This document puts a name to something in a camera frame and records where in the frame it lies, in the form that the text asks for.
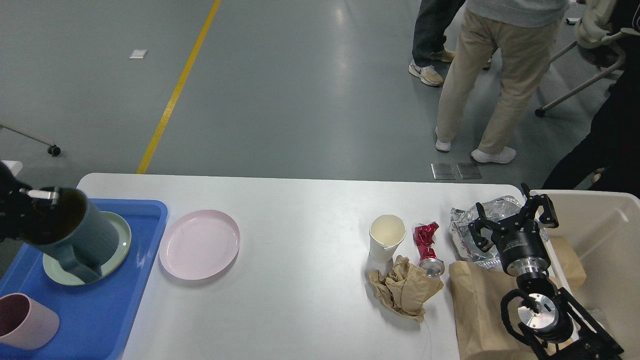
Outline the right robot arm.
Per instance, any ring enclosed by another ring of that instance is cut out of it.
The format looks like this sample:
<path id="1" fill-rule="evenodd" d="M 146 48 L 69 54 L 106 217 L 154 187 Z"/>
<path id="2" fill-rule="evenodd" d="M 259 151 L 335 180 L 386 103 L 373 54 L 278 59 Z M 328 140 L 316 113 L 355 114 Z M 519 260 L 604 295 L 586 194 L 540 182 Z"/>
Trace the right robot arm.
<path id="1" fill-rule="evenodd" d="M 525 203 L 517 213 L 493 221 L 478 202 L 478 216 L 468 224 L 475 246 L 496 248 L 503 272 L 516 280 L 500 302 L 505 330 L 539 360 L 619 360 L 622 346 L 547 273 L 552 262 L 541 230 L 559 226 L 553 201 L 521 187 Z"/>

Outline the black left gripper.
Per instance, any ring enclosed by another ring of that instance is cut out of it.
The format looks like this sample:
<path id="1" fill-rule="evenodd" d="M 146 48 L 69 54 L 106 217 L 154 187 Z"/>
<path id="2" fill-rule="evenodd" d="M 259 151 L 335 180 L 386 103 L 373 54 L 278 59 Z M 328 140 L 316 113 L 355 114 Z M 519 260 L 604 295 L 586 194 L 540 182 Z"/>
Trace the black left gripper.
<path id="1" fill-rule="evenodd" d="M 32 219 L 33 207 L 57 207 L 61 201 L 61 189 L 34 189 L 18 180 L 9 167 L 0 164 L 0 241 L 7 239 L 31 243 L 25 233 Z"/>

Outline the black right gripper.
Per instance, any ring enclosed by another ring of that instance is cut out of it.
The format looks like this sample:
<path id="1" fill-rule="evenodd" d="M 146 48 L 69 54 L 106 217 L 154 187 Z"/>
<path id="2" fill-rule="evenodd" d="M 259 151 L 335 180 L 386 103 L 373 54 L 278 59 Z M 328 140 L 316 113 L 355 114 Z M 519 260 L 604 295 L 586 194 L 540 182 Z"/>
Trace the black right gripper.
<path id="1" fill-rule="evenodd" d="M 559 221 L 553 201 L 548 194 L 532 194 L 530 187 L 520 184 L 525 203 L 517 215 L 503 218 L 498 223 L 487 218 L 482 203 L 476 202 L 478 217 L 468 224 L 471 239 L 483 253 L 493 244 L 482 235 L 482 229 L 493 231 L 502 269 L 506 274 L 518 277 L 532 272 L 545 272 L 551 264 L 549 254 L 540 234 L 540 228 L 556 229 Z"/>

